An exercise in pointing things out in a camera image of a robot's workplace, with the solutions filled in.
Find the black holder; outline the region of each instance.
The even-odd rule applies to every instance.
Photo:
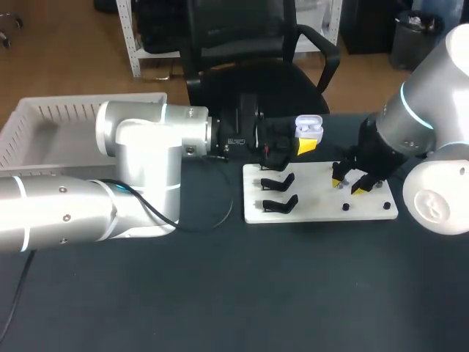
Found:
[[[270,178],[261,178],[261,186],[263,191],[279,191],[285,192],[290,188],[295,180],[295,174],[291,173],[287,176],[284,182],[271,180]]]
[[[264,200],[262,201],[262,207],[266,213],[281,213],[281,214],[290,214],[298,204],[298,195],[293,195],[287,203],[274,202],[273,200]]]

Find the black office chair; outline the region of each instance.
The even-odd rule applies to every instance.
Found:
[[[240,95],[253,93],[266,117],[329,113],[322,93],[340,52],[312,28],[297,25],[295,0],[188,0],[188,17],[191,38],[180,53],[192,105],[216,117],[236,108]],[[301,34],[325,56],[317,86],[292,63]],[[227,63],[234,65],[211,70]]]

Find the dark tablecloth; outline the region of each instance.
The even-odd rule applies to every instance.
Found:
[[[363,119],[325,117],[313,160],[336,159]],[[394,221],[248,225],[241,164],[224,169],[234,209],[216,231],[38,252],[0,351],[468,350],[469,237],[421,228],[401,181]],[[185,162],[181,200],[181,223],[211,224],[229,195]],[[0,255],[0,327],[26,256]]]

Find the white shelf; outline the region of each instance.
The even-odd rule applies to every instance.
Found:
[[[119,18],[122,26],[122,33],[124,34],[125,45],[127,46],[127,53],[130,61],[130,68],[132,69],[133,77],[141,77],[140,60],[142,59],[169,59],[173,57],[180,57],[178,51],[163,54],[150,54],[140,47],[136,41],[133,33],[131,0],[116,0],[117,8],[119,10]],[[337,44],[337,37],[339,35],[339,23],[342,9],[342,0],[332,0],[332,12],[330,19],[330,26],[322,34],[333,44]],[[316,46],[311,44],[308,40],[299,40],[296,48],[297,53],[307,53],[318,51]]]
[[[135,55],[138,59],[170,59],[172,57],[180,57],[179,51],[173,51],[171,53],[162,53],[162,54],[151,54],[147,53],[145,49],[140,48],[135,52]]]

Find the chair backrest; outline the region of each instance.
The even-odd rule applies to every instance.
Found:
[[[291,61],[295,0],[188,0],[191,48],[204,70],[259,57]]]

